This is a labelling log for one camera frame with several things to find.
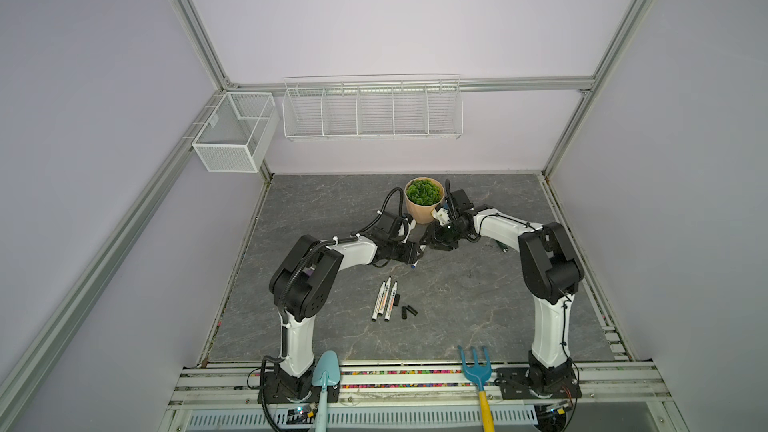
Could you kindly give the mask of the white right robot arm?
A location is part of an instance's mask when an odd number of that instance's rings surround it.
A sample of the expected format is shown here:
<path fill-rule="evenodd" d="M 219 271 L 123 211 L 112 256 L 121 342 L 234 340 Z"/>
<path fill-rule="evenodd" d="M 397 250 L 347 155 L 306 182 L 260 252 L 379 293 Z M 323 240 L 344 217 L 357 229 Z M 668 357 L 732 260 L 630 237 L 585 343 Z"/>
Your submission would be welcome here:
<path fill-rule="evenodd" d="M 584 271 L 565 227 L 558 222 L 526 221 L 490 206 L 476 207 L 464 191 L 458 190 L 449 193 L 434 213 L 420 244 L 451 251 L 462 240 L 476 242 L 481 238 L 519 253 L 524 283 L 534 297 L 534 336 L 522 383 L 536 397 L 559 392 L 573 399 L 580 397 L 569 327 Z"/>

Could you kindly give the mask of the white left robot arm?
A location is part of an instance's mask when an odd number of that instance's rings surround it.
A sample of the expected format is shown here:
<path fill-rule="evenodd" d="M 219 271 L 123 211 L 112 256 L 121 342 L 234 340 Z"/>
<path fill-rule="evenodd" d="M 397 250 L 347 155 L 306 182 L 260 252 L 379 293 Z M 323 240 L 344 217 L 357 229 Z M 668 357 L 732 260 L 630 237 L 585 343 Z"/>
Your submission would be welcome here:
<path fill-rule="evenodd" d="M 273 370 L 259 388 L 270 401 L 305 401 L 312 394 L 317 359 L 313 351 L 315 317 L 327 302 L 338 276 L 356 266 L 413 265 L 422 248 L 409 236 L 416 220 L 409 214 L 380 212 L 374 221 L 347 237 L 320 240 L 301 236 L 269 283 L 281 322 L 280 355 L 268 360 Z"/>

